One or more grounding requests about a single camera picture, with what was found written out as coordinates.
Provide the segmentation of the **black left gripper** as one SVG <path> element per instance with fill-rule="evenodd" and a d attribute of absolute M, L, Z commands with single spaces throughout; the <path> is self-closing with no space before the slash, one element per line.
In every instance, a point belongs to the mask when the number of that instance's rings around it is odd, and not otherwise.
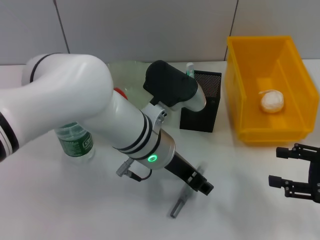
<path fill-rule="evenodd" d="M 177 152 L 164 168 L 183 180 L 191 189 L 204 195 L 214 189 L 214 186 Z"/>

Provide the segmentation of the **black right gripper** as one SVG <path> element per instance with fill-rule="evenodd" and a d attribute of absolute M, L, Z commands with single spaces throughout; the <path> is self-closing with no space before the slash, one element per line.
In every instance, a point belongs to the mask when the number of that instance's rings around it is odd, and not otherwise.
<path fill-rule="evenodd" d="M 308 183 L 283 179 L 279 176 L 268 176 L 268 184 L 273 188 L 284 188 L 284 196 L 303 200 L 319 200 L 319 188 L 313 189 L 311 185 L 320 183 L 320 148 L 295 143 L 292 149 L 276 148 L 276 157 L 283 159 L 300 159 L 310 161 L 308 170 Z"/>

